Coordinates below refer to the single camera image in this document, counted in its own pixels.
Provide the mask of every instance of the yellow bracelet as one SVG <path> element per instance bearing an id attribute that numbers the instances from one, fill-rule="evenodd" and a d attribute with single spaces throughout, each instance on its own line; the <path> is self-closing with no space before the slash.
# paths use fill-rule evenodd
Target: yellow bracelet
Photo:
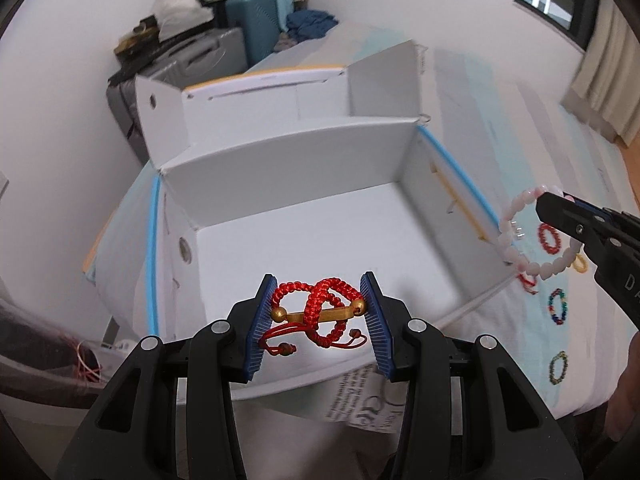
<path id="1" fill-rule="evenodd" d="M 587 270 L 589 270 L 589 264 L 587 263 L 587 259 L 582 256 L 581 254 L 578 254 L 575 257 L 574 262 L 571 264 L 571 266 L 577 270 L 578 272 L 580 272 L 580 274 L 584 274 L 585 272 L 587 272 Z"/>

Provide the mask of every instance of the black window frame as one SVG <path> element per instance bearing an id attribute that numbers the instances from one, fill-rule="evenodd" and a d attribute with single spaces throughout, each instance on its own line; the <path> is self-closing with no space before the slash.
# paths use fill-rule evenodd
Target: black window frame
<path id="1" fill-rule="evenodd" d="M 545 20 L 547 23 L 553 25 L 557 30 L 562 32 L 581 49 L 586 50 L 589 46 L 589 42 L 591 41 L 593 30 L 596 25 L 596 17 L 598 15 L 598 6 L 600 5 L 600 0 L 575 0 L 574 12 L 572 14 L 569 29 L 564 28 L 561 23 L 556 22 L 556 20 L 554 20 L 552 17 L 548 16 L 526 1 L 514 1 L 530 12 L 533 12 L 534 14 Z"/>

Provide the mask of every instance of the open cardboard box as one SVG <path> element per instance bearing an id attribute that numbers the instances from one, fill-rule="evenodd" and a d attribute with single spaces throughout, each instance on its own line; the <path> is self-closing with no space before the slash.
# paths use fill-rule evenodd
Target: open cardboard box
<path id="1" fill-rule="evenodd" d="M 262 277 L 382 291 L 442 327 L 513 276 L 497 219 L 420 126 L 416 49 L 400 44 L 348 67 L 254 73 L 184 91 L 139 77 L 138 109 L 161 174 L 152 324 L 194 335 L 254 297 Z M 301 311 L 305 294 L 283 306 Z M 349 328 L 367 333 L 364 318 Z M 331 326 L 321 326 L 326 333 Z M 370 345 L 266 355 L 235 398 L 335 377 L 373 361 Z"/>

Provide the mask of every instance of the white wall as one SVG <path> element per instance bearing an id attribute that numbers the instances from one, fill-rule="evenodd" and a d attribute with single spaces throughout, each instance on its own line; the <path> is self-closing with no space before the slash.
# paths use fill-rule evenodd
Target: white wall
<path id="1" fill-rule="evenodd" d="M 0 277 L 86 338 L 109 315 L 82 261 L 140 170 L 104 97 L 112 49 L 153 1 L 26 0 L 0 40 Z"/>
<path id="2" fill-rule="evenodd" d="M 338 19 L 394 28 L 430 47 L 470 52 L 560 100 L 582 59 L 513 0 L 310 0 Z"/>

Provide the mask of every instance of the white beaded bracelet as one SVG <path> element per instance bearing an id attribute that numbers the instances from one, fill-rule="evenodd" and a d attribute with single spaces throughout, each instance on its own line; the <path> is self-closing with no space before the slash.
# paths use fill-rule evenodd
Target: white beaded bracelet
<path id="1" fill-rule="evenodd" d="M 524 272 L 528 276 L 535 278 L 540 276 L 542 280 L 548 280 L 551 276 L 560 274 L 576 259 L 582 248 L 582 242 L 571 238 L 569 247 L 564 250 L 562 256 L 556 258 L 552 263 L 538 264 L 531 262 L 529 259 L 521 253 L 514 245 L 514 241 L 522 238 L 522 230 L 518 227 L 514 217 L 517 213 L 522 211 L 525 206 L 533 204 L 541 195 L 546 192 L 551 192 L 554 195 L 562 196 L 567 200 L 574 201 L 574 198 L 570 195 L 564 195 L 562 189 L 558 186 L 537 186 L 533 189 L 527 189 L 520 195 L 511 201 L 511 205 L 507 208 L 500 220 L 498 228 L 502 233 L 498 236 L 498 245 L 503 249 L 504 259 L 507 262 L 516 265 L 518 272 Z"/>

